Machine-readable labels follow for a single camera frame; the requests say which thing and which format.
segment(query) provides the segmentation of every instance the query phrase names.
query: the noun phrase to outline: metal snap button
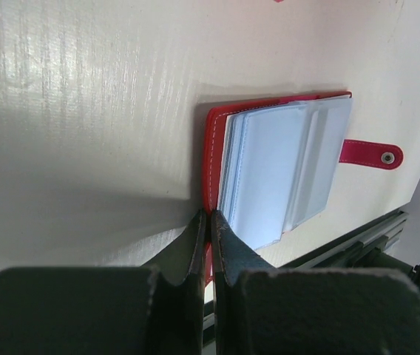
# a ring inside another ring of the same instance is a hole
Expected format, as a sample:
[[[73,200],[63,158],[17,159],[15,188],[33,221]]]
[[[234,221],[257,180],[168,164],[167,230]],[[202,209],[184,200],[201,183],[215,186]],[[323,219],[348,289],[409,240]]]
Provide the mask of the metal snap button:
[[[381,155],[381,161],[384,163],[384,164],[392,164],[392,163],[394,163],[394,160],[396,159],[396,157],[394,156],[394,154],[393,153],[391,153],[391,152],[386,152],[386,153],[383,153],[382,155]]]

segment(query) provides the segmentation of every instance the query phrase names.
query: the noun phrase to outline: table surface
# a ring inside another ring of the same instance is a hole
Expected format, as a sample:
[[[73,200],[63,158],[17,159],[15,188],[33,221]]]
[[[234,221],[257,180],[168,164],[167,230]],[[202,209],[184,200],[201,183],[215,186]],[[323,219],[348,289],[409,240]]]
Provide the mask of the table surface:
[[[348,138],[405,160],[340,164],[327,209],[260,251],[276,266],[411,199],[420,1],[0,1],[0,268],[144,261],[201,206],[210,107],[335,89]]]

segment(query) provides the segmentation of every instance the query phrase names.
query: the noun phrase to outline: wallet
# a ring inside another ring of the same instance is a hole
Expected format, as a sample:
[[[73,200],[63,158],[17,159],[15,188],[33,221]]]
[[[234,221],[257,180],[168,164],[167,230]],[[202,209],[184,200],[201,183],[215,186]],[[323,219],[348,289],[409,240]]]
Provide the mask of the wallet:
[[[221,210],[234,233],[258,249],[325,208],[338,163],[391,170],[391,144],[345,139],[351,92],[248,101],[210,110],[203,203]]]

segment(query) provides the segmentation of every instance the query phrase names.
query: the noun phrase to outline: white table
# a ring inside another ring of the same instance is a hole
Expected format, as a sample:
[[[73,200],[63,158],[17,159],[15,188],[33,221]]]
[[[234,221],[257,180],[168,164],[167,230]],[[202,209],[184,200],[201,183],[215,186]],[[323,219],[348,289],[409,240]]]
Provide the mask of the white table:
[[[0,2],[0,268],[140,263],[201,204],[213,103],[349,89],[327,209],[261,251],[276,266],[407,203],[420,178],[420,1]]]

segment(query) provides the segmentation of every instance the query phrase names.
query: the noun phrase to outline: red strap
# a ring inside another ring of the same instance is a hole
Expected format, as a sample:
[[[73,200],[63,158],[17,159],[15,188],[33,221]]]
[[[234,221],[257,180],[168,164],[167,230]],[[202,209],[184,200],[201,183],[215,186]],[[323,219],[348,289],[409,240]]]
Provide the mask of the red strap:
[[[393,170],[403,160],[404,153],[398,146],[346,139],[339,162]]]

